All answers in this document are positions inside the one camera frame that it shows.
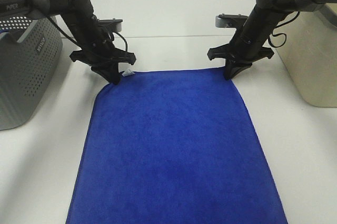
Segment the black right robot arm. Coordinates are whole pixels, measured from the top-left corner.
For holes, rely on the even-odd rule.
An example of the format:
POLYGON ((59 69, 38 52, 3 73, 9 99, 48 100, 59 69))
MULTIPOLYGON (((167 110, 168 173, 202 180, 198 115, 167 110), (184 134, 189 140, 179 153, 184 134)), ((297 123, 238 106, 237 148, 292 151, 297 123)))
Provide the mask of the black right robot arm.
POLYGON ((285 18, 293 12, 315 12, 326 3, 336 0, 256 0, 249 16, 220 14, 215 18, 218 28, 235 28, 228 44, 211 48, 209 60, 225 59, 224 78, 230 80, 252 64, 263 58, 272 58, 275 45, 270 37, 276 28, 288 24, 285 18))

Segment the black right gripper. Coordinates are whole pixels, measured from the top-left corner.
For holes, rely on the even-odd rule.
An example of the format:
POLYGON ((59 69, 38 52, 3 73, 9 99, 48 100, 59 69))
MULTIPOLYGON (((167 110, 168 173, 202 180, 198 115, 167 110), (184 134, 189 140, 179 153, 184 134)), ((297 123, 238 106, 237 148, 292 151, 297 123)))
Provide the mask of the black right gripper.
POLYGON ((260 43, 228 43, 210 48, 207 52, 209 60, 217 58, 225 59, 223 76, 230 80, 242 71, 249 69, 254 62, 274 55, 272 49, 264 47, 260 43))

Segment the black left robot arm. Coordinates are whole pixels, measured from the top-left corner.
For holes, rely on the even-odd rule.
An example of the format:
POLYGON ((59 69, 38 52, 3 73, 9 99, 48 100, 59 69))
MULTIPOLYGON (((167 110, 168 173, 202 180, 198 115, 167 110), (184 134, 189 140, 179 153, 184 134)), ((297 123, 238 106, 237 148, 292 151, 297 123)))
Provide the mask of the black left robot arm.
POLYGON ((116 48, 114 36, 121 32, 122 19, 98 19, 91 0, 1 0, 1 17, 26 16, 37 20, 59 15, 79 50, 71 53, 106 81, 117 85, 121 80, 118 65, 134 65, 136 56, 127 49, 116 48))

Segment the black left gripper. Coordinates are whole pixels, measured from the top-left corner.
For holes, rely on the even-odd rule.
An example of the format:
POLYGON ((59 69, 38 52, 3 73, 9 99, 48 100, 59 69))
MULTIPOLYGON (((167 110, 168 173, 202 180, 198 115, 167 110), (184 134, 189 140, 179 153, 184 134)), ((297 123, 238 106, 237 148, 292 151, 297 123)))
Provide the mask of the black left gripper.
POLYGON ((73 62, 80 61, 91 66, 91 71, 114 85, 121 81, 119 64, 134 65, 136 62, 134 53, 116 48, 114 45, 105 48, 96 43, 81 44, 81 49, 73 51, 70 58, 73 62))

